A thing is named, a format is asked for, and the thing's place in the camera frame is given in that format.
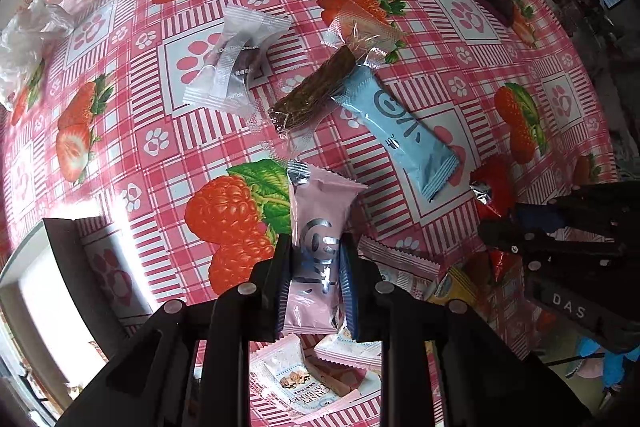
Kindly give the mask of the white cranberry crispy packet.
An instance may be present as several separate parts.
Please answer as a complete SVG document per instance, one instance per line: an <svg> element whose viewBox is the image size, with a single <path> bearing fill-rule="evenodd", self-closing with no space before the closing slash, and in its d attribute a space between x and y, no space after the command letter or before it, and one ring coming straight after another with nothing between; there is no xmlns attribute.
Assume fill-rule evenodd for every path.
<svg viewBox="0 0 640 427"><path fill-rule="evenodd" d="M302 340L294 334L250 355L250 382L259 387L262 399L298 423L346 407L381 388L381 378L371 371L355 384L323 372L305 357Z"/></svg>

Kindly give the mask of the pink snack packet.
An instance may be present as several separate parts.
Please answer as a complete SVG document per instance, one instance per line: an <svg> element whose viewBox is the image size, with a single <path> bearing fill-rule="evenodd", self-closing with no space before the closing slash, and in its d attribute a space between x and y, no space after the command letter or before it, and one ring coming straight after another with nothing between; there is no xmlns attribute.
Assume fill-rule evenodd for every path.
<svg viewBox="0 0 640 427"><path fill-rule="evenodd" d="M283 332L332 334L341 324L341 237L352 203L367 187L297 160L288 163L286 174L293 269Z"/></svg>

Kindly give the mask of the translucent white snack packet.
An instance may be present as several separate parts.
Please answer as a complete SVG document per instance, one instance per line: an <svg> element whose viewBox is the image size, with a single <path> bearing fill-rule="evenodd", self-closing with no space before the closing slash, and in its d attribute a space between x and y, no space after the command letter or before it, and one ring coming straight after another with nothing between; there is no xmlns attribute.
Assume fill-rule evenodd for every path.
<svg viewBox="0 0 640 427"><path fill-rule="evenodd" d="M224 26L202 68L184 88L183 103L218 110L242 118L255 113L248 85L266 52L291 27L285 16L229 4Z"/></svg>

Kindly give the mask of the red foil snack packet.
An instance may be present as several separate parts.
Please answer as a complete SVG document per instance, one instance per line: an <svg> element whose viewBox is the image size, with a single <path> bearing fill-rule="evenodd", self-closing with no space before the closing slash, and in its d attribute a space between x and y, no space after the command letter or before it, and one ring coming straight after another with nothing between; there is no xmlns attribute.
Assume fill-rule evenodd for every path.
<svg viewBox="0 0 640 427"><path fill-rule="evenodd" d="M499 221L510 216L515 206L515 193L509 165L501 155L492 155L470 174L470 187L480 221ZM492 283L502 282L516 256L488 247Z"/></svg>

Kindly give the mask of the yellow snack packet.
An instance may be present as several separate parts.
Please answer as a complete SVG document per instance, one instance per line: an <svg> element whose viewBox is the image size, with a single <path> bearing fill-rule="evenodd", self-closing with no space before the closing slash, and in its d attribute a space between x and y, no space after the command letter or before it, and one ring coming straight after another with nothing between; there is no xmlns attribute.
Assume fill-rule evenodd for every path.
<svg viewBox="0 0 640 427"><path fill-rule="evenodd" d="M477 302L477 287L461 269L450 267L427 301L436 305L446 305L448 301L456 299L474 308Z"/></svg>

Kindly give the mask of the blue glove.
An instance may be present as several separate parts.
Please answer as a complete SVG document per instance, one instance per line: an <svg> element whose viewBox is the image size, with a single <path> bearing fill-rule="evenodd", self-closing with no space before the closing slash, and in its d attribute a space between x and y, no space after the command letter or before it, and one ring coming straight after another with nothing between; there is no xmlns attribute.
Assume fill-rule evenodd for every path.
<svg viewBox="0 0 640 427"><path fill-rule="evenodd" d="M567 365L565 377L578 376L585 379L598 379L603 387L614 388L623 382L625 363L634 363L639 358L639 348L616 355L601 347L597 341L580 337L576 343L576 361Z"/></svg>

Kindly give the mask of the white cardboard box tray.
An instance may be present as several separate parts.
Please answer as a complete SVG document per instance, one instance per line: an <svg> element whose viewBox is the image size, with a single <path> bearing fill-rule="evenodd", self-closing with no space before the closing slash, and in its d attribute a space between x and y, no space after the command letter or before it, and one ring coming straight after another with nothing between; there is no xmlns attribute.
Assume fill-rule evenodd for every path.
<svg viewBox="0 0 640 427"><path fill-rule="evenodd" d="M1 375L54 424L154 312L132 233L44 218L1 271Z"/></svg>

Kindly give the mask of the light blue snack packet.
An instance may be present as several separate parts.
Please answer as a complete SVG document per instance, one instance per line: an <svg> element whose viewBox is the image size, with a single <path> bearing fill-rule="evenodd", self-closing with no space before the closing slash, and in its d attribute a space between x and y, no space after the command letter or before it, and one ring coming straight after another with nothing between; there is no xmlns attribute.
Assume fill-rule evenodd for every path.
<svg viewBox="0 0 640 427"><path fill-rule="evenodd" d="M458 156L384 89L369 67L356 66L332 100L362 121L425 199L442 191L458 169Z"/></svg>

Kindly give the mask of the brown bar in clear wrapper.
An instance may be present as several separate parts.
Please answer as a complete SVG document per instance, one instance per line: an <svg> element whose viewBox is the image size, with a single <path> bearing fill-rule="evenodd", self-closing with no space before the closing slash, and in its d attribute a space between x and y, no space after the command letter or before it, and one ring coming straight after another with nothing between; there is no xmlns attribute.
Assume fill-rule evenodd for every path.
<svg viewBox="0 0 640 427"><path fill-rule="evenodd" d="M274 129L285 134L303 128L320 112L357 66L377 68L404 35L353 1L335 14L323 41L334 53L297 87L268 109Z"/></svg>

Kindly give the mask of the white plastic bag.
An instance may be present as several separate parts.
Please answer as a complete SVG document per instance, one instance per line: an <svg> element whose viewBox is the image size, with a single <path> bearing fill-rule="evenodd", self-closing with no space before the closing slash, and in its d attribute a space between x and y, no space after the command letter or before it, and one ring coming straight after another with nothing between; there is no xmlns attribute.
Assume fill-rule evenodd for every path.
<svg viewBox="0 0 640 427"><path fill-rule="evenodd" d="M40 65L44 52L74 30L74 18L62 6L32 0L1 31L1 105L13 110L18 92Z"/></svg>

